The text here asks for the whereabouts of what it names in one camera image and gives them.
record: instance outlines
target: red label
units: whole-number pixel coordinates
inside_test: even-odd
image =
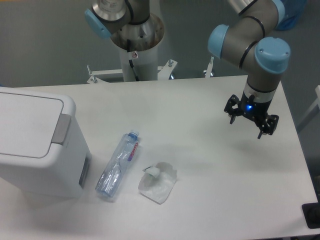
[[[135,145],[134,145],[134,147],[133,147],[133,150],[132,150],[132,152],[131,152],[131,154],[130,154],[130,156],[129,156],[129,158],[128,158],[128,161],[129,161],[129,162],[130,162],[130,161],[132,160],[132,158],[134,157],[138,145],[139,145],[138,142],[136,142]]]

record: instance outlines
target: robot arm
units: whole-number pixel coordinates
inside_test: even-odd
[[[209,51],[248,72],[241,100],[232,95],[224,111],[232,124],[237,116],[253,121],[262,135],[272,135],[279,117],[267,111],[287,69],[289,45],[265,36],[282,21],[285,7],[280,0],[228,0],[242,19],[233,27],[217,26],[208,41]]]
[[[95,0],[84,12],[92,30],[101,38],[110,38],[127,24],[140,25],[150,16],[149,0]]]

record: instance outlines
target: plastic water bottle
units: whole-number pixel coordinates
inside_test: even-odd
[[[95,187],[98,193],[109,198],[115,195],[138,147],[138,136],[139,132],[134,130],[123,135]]]

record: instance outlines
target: table surface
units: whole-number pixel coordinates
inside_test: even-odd
[[[251,240],[320,233],[302,204],[317,201],[280,85],[273,136],[223,109],[246,77],[29,87],[71,96],[92,153],[80,198],[43,196],[0,179],[1,239]],[[96,183],[124,133],[140,132],[136,157],[113,200]],[[139,194],[142,169],[168,162],[177,182],[162,205]]]

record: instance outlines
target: light blue joint cap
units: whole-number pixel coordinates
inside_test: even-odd
[[[208,50],[210,53],[221,59],[221,51],[224,44],[225,36],[229,26],[219,25],[211,33],[208,40]]]
[[[282,20],[285,18],[286,15],[286,8],[285,5],[281,0],[272,0],[274,4],[276,5],[276,8],[278,9],[278,25],[282,22]]]
[[[91,12],[89,9],[85,10],[84,17],[90,28],[102,39],[108,39],[111,37],[111,33],[101,23],[101,21]]]
[[[271,74],[281,74],[287,67],[291,55],[290,46],[280,38],[263,38],[255,47],[257,63]]]

